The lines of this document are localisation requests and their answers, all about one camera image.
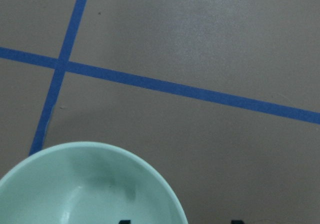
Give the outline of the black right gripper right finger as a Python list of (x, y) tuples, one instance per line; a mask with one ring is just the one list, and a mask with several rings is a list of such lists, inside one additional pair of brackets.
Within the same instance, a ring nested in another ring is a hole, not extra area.
[(231, 224), (245, 224), (243, 220), (231, 220)]

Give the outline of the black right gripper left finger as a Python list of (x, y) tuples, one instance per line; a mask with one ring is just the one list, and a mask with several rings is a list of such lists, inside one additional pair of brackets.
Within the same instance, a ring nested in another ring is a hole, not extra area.
[(131, 224), (131, 220), (129, 220), (129, 219), (120, 220), (120, 221), (118, 222), (118, 224)]

